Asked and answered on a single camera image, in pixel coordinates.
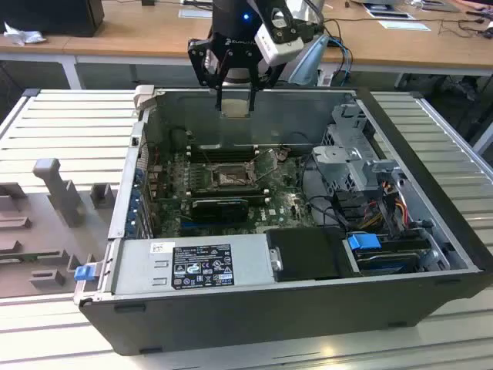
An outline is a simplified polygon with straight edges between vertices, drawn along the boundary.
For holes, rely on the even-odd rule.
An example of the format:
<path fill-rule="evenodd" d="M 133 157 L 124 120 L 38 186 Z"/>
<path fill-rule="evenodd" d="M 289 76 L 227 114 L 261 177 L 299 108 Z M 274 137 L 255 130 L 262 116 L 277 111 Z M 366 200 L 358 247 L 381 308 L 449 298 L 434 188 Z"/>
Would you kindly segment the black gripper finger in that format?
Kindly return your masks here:
<path fill-rule="evenodd" d="M 258 62 L 255 60 L 248 62 L 248 72 L 250 77 L 250 92 L 249 92 L 249 111 L 254 111 L 255 99 L 257 92 L 264 89 L 271 89 L 275 86 L 286 64 L 277 66 L 269 66 L 264 75 L 259 75 Z"/>
<path fill-rule="evenodd" d="M 231 48 L 225 45 L 222 37 L 209 39 L 190 39 L 188 41 L 188 56 L 194 72 L 202 87 L 216 91 L 216 109 L 222 110 L 222 88 L 226 75 L 231 67 Z M 207 56 L 215 56 L 217 63 L 214 73 L 206 66 Z"/>

